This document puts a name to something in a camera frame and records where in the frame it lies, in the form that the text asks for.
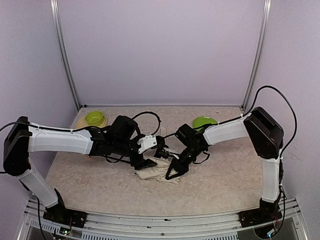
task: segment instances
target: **back wall panel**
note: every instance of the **back wall panel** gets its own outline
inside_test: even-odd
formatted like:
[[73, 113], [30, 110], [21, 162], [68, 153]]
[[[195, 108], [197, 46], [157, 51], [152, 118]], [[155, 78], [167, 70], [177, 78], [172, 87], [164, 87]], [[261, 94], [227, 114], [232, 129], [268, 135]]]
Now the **back wall panel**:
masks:
[[240, 106], [263, 8], [263, 0], [60, 0], [81, 103]]

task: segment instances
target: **folded towel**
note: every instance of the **folded towel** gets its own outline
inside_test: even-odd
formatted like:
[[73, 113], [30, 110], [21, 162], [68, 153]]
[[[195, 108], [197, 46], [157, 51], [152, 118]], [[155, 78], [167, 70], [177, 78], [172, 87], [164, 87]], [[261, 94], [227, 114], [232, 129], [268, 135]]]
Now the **folded towel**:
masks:
[[[141, 179], [168, 183], [168, 184], [175, 184], [175, 185], [179, 184], [180, 177], [175, 177], [170, 180], [166, 179], [166, 173], [171, 163], [170, 161], [163, 158], [153, 157], [153, 156], [145, 156], [144, 158], [154, 161], [157, 165], [136, 171], [136, 174]], [[171, 171], [171, 174], [176, 174], [176, 173], [177, 172], [175, 170]]]

